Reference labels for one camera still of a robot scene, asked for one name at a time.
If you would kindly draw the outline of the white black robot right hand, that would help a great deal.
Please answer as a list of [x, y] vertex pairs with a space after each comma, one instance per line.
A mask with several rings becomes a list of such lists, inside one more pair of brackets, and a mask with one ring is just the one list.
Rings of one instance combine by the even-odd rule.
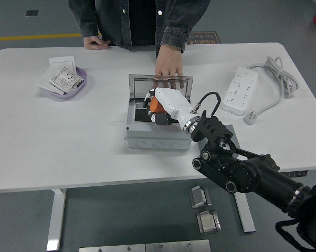
[[171, 125], [177, 120], [180, 128], [187, 134], [191, 125], [199, 121], [192, 106], [177, 89], [155, 88], [144, 99], [143, 107], [148, 110], [149, 118], [158, 125]]

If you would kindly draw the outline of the person's left hand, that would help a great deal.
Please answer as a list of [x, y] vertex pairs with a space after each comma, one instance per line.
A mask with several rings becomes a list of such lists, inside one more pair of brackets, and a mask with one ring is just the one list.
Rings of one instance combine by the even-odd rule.
[[162, 44], [155, 64], [156, 76], [182, 76], [183, 60], [181, 49]]

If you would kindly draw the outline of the person's right hand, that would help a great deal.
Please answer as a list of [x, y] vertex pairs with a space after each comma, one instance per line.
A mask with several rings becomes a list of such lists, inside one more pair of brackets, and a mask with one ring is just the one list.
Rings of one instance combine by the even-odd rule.
[[108, 49], [110, 40], [102, 40], [99, 36], [89, 36], [83, 38], [84, 47], [88, 50]]

